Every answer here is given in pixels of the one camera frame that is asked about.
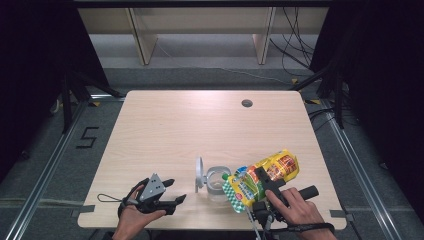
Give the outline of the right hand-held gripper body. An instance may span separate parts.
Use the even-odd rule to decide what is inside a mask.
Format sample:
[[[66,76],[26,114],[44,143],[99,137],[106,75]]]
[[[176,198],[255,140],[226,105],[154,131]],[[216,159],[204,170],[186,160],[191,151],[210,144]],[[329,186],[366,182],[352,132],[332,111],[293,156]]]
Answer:
[[[282,196],[279,187],[285,185],[284,180],[276,180],[277,189],[269,189],[283,202],[285,206],[289,206],[287,200]],[[318,196],[318,190],[315,186],[310,186],[299,191],[304,200]],[[271,229],[271,225],[274,220],[279,222],[286,222],[286,219],[279,213],[278,210],[268,200],[259,200],[254,202],[251,209],[246,207],[246,212],[249,220],[253,226],[253,230],[256,234],[256,240],[272,240],[272,233],[279,232],[296,232],[301,233],[308,230],[319,229],[319,224],[305,224],[305,225],[288,225],[286,228]],[[255,221],[262,227],[262,231],[259,231],[256,227]]]

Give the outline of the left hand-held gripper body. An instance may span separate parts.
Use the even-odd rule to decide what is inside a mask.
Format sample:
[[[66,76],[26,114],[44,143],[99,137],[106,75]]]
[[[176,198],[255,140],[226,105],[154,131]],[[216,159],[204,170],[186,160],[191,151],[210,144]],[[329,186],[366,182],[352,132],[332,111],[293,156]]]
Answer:
[[[160,200],[167,188],[164,187],[162,182],[159,175],[153,173],[144,183],[142,191],[136,195],[136,208],[141,213],[147,214],[157,210],[165,210],[167,215],[172,215],[175,212],[176,206],[169,206],[166,201]]]

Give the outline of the yellow pouch with green spout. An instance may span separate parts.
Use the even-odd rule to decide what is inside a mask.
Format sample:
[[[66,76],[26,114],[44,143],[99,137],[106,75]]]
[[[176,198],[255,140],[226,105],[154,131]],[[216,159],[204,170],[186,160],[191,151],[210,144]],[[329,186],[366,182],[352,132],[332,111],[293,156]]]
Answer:
[[[236,213],[241,213],[265,197],[263,184],[255,173],[260,168],[272,181],[282,180],[283,185],[294,179],[300,171],[297,157],[283,149],[254,164],[239,167],[234,174],[223,174],[222,189]]]

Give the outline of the clear jar with grey lid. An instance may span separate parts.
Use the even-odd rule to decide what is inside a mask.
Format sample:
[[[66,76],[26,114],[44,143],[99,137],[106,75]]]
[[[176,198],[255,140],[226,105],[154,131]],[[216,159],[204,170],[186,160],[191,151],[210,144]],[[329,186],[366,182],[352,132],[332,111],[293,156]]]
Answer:
[[[226,166],[213,166],[204,170],[203,159],[196,158],[195,167],[195,192],[201,188],[207,189],[208,199],[214,202],[225,202],[228,200],[223,190],[225,183],[224,175],[230,175],[231,170]]]

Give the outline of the person's right hand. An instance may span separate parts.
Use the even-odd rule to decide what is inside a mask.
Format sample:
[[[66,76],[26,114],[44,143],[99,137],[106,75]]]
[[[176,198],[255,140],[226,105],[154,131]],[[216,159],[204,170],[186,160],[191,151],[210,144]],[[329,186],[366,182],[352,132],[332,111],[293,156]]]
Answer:
[[[281,192],[289,206],[285,206],[272,191],[266,190],[265,194],[290,225],[319,224],[324,222],[316,205],[313,202],[305,201],[296,188],[289,188]]]

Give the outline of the person's left hand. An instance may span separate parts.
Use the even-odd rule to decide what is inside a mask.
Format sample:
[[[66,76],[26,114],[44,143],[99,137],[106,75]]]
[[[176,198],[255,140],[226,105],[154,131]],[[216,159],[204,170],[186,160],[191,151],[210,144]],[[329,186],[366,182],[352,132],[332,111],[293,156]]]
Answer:
[[[148,224],[165,215],[165,210],[144,214],[138,211],[134,205],[126,206],[121,212],[113,235],[137,236]]]

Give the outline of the grey tape strip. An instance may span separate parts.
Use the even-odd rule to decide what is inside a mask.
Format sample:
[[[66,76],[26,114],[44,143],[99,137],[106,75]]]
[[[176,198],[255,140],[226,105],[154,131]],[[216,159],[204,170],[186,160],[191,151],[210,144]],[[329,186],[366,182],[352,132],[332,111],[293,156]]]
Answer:
[[[332,218],[344,218],[349,222],[354,221],[354,216],[351,213],[348,213],[348,212],[343,211],[343,210],[331,210],[330,216]]]
[[[90,212],[93,212],[94,210],[95,210],[94,205],[81,206],[77,209],[73,209],[71,212],[71,216],[73,218],[78,218],[81,213],[90,213]]]

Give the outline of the dark curtain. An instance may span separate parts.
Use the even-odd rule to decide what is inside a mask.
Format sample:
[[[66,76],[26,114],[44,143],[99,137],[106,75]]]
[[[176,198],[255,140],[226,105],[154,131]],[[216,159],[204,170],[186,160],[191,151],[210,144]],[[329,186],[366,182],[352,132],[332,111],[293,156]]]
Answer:
[[[0,0],[0,182],[29,146],[64,81],[105,73],[74,0]]]
[[[424,0],[330,0],[311,69],[336,60],[352,107],[424,223]]]

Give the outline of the black metal stand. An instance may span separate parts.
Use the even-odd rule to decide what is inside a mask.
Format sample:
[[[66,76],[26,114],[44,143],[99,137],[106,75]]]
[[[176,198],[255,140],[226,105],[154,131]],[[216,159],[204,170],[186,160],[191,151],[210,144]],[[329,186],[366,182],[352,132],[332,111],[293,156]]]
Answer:
[[[73,122],[73,113],[71,107],[71,96],[73,94],[78,102],[87,102],[91,95],[87,90],[88,86],[95,88],[111,95],[115,98],[123,98],[124,94],[112,89],[108,84],[100,83],[84,73],[76,71],[68,71],[61,81],[62,86],[62,103],[64,114],[63,132],[67,132]]]
[[[343,101],[343,74],[338,67],[329,63],[323,69],[317,71],[306,80],[295,84],[291,87],[292,91],[299,91],[313,82],[321,80],[321,83],[316,91],[319,98],[327,99],[331,93],[334,94],[334,116],[338,126],[343,129],[342,121],[342,101]]]

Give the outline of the aluminium floor rail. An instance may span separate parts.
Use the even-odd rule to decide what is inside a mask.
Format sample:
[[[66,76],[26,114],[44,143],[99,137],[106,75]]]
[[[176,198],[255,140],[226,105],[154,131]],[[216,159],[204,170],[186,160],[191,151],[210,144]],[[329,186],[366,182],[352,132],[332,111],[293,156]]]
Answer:
[[[356,151],[351,144],[345,131],[339,127],[334,113],[328,113],[327,118],[330,126],[336,136],[336,139],[341,146],[347,161],[360,185],[364,196],[370,205],[370,208],[380,225],[380,228],[387,240],[402,240],[399,231],[397,230],[393,218],[386,208],[382,198],[378,194],[376,188],[371,182],[364,166],[362,165]]]
[[[39,205],[47,186],[49,185],[56,169],[61,161],[61,158],[73,136],[76,125],[87,108],[88,102],[80,102],[71,115],[71,123],[67,129],[61,134],[58,143],[56,144],[53,153],[48,159],[43,171],[38,177],[35,186],[33,187],[29,196],[23,202],[23,205],[12,222],[5,240],[21,240],[23,237],[35,211]]]

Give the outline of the short aluminium rail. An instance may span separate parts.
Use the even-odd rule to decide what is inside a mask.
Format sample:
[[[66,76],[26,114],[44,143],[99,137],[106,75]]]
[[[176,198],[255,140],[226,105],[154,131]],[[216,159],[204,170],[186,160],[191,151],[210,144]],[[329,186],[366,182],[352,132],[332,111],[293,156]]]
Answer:
[[[107,94],[93,94],[90,96],[91,101],[125,101],[124,97],[115,97]]]

